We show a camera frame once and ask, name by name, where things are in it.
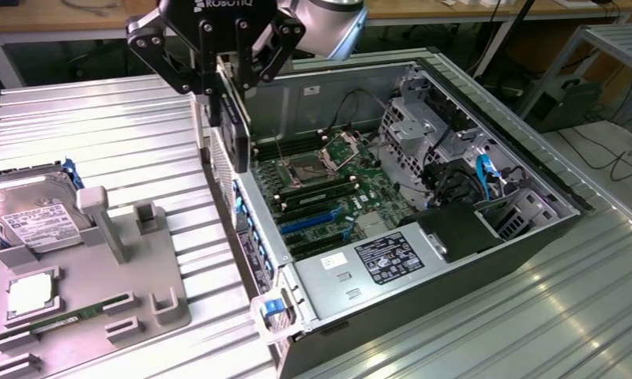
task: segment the blue pcie slot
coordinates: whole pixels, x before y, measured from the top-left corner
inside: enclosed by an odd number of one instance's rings
[[[282,227],[282,235],[293,233],[294,231],[302,231],[303,229],[307,229],[309,227],[315,227],[322,223],[334,222],[338,218],[339,210],[341,208],[335,209],[334,211],[330,211],[329,213],[321,216],[311,217],[306,220],[299,221],[298,223],[291,223],[290,225],[286,225],[285,227]]]

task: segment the warning sticker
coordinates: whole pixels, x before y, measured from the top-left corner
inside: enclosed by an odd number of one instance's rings
[[[80,235],[78,225],[63,204],[6,215],[3,220],[23,243],[32,248]]]
[[[401,232],[375,239],[355,249],[377,284],[386,284],[425,267]]]

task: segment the green circuit board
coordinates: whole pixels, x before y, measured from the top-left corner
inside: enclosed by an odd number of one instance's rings
[[[299,260],[397,228],[399,221],[414,213],[390,177],[375,166],[362,139],[338,133],[330,135],[334,141],[325,147],[327,159],[323,152],[313,150],[283,159],[257,160],[251,167],[281,231],[286,226],[337,212],[333,221],[283,234],[291,254]],[[318,196],[291,196],[297,190],[306,191],[319,185]]]

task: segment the hard drive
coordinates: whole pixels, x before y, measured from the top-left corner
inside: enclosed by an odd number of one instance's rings
[[[0,241],[46,253],[82,242],[94,224],[75,205],[79,178],[62,164],[0,173]]]

